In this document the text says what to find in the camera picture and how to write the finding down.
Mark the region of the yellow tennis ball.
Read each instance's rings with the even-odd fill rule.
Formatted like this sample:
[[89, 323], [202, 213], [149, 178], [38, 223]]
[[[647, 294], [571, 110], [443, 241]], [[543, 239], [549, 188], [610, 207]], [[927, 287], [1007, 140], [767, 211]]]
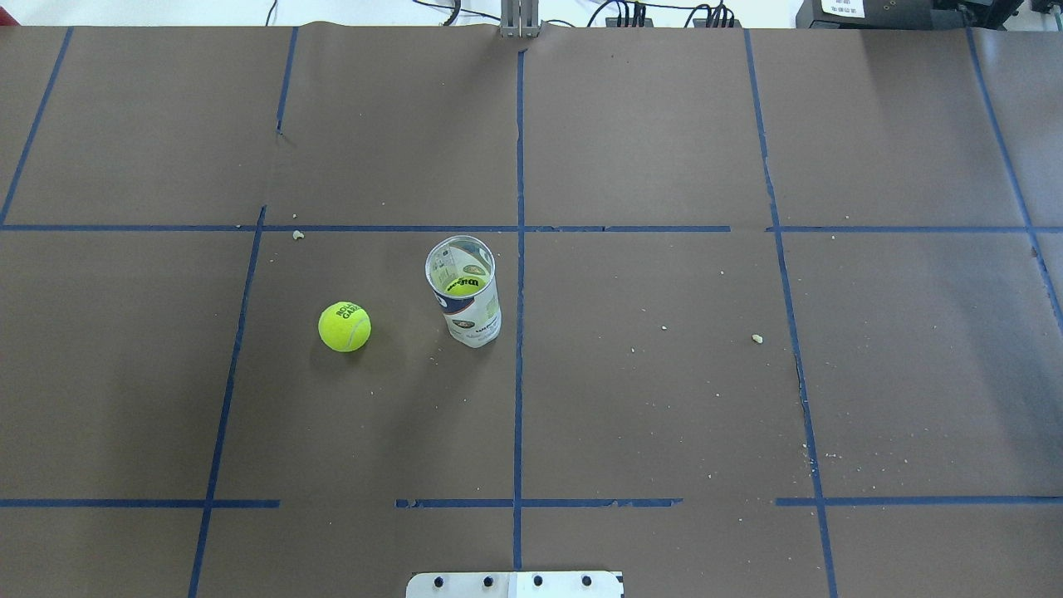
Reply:
[[485, 277], [475, 275], [460, 276], [445, 284], [443, 292], [451, 297], [470, 297], [478, 294], [487, 284], [488, 280]]
[[372, 325], [368, 311], [361, 306], [350, 301], [339, 301], [322, 311], [316, 329], [327, 348], [349, 353], [367, 344]]

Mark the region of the yellow tennis ball inside can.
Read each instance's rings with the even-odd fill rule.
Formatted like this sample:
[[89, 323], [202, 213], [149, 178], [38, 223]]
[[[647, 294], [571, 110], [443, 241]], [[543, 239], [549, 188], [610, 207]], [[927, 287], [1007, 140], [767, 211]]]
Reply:
[[487, 284], [488, 280], [485, 277], [475, 275], [460, 276], [445, 284], [443, 292], [451, 297], [470, 297], [478, 294]]

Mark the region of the clear Wilson tennis ball can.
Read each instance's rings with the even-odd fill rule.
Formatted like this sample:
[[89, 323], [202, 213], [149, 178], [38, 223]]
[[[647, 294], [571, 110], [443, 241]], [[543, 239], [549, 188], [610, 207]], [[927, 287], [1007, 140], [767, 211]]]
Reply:
[[[449, 236], [429, 251], [424, 264], [426, 280], [448, 323], [448, 332], [470, 348], [480, 348], [497, 338], [502, 312], [495, 284], [495, 257], [474, 236]], [[444, 294], [444, 285], [455, 277], [475, 275], [488, 280], [470, 297]]]

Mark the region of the brown paper table cover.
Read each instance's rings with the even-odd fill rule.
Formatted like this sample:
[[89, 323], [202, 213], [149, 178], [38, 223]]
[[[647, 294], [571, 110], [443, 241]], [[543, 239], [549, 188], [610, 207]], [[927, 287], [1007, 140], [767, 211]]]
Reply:
[[1048, 32], [4, 27], [2, 594], [1059, 597], [1060, 106]]

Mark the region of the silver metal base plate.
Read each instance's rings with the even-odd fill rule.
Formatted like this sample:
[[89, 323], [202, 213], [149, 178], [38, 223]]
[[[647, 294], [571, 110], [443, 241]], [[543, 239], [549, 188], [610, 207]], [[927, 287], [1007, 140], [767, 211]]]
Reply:
[[472, 571], [411, 576], [406, 597], [624, 597], [612, 571]]

